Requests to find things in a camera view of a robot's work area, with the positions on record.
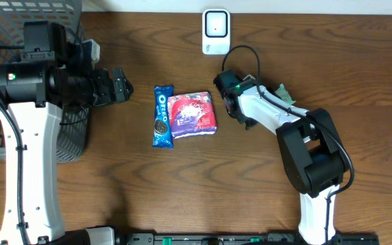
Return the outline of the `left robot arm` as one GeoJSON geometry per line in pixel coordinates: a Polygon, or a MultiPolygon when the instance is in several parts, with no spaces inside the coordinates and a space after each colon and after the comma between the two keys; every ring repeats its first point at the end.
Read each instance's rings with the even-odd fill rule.
{"type": "Polygon", "coordinates": [[[118,230],[68,231],[57,188],[57,140],[65,111],[86,112],[129,100],[120,68],[95,69],[95,43],[67,40],[63,25],[24,24],[20,60],[0,65],[0,117],[5,138],[5,214],[0,244],[120,244],[118,230]]]}

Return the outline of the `teal wet wipes packet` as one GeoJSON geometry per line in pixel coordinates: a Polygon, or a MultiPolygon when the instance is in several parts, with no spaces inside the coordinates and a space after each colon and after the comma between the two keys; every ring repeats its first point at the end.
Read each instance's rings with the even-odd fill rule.
{"type": "Polygon", "coordinates": [[[281,98],[284,102],[290,105],[293,105],[296,102],[296,100],[292,99],[284,84],[280,84],[275,93],[277,94],[277,96],[279,96],[279,98],[281,98]]]}

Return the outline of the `blue Oreo cookie pack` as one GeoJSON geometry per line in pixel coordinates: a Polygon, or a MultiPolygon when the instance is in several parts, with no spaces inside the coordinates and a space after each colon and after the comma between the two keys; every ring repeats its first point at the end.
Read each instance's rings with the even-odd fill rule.
{"type": "Polygon", "coordinates": [[[173,139],[169,123],[167,102],[174,93],[173,86],[156,86],[154,88],[154,134],[152,145],[158,148],[173,148],[173,139]]]}

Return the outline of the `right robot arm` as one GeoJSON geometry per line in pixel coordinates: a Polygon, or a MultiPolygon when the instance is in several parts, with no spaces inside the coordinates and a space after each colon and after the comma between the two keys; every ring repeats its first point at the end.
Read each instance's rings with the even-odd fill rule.
{"type": "Polygon", "coordinates": [[[298,232],[307,244],[324,244],[336,234],[334,201],[350,163],[331,116],[291,105],[251,75],[231,70],[213,80],[228,115],[250,128],[261,124],[276,135],[284,171],[299,192],[298,232]]]}

